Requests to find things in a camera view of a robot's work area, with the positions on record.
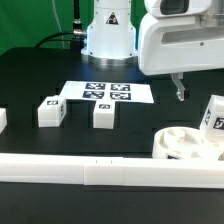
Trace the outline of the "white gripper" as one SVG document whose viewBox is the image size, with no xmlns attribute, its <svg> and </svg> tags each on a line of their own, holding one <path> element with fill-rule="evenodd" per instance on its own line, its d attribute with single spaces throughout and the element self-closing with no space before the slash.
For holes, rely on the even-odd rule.
<svg viewBox="0 0 224 224">
<path fill-rule="evenodd" d="M 224 68 L 224 0 L 144 0 L 138 64 L 146 75 L 171 74 L 180 101 L 180 72 Z"/>
</svg>

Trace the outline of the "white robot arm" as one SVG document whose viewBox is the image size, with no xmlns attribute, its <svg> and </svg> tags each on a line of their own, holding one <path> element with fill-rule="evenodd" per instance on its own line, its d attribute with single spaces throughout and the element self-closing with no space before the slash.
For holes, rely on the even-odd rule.
<svg viewBox="0 0 224 224">
<path fill-rule="evenodd" d="M 81 50 L 86 61 L 116 66 L 136 61 L 145 75 L 169 74 L 184 98 L 185 72 L 224 68 L 224 0 L 144 0 L 136 29 L 131 0 L 94 0 Z"/>
</svg>

